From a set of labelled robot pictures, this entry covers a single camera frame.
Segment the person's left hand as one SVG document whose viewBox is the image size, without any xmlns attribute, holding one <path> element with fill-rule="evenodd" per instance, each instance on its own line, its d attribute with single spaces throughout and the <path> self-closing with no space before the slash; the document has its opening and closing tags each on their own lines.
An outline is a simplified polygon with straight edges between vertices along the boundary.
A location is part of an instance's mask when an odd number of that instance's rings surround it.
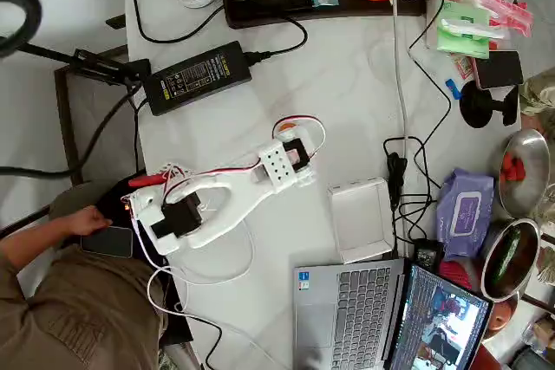
<svg viewBox="0 0 555 370">
<path fill-rule="evenodd" d="M 87 206 L 68 217 L 68 228 L 73 235 L 89 236 L 112 225 L 96 206 Z"/>
</svg>

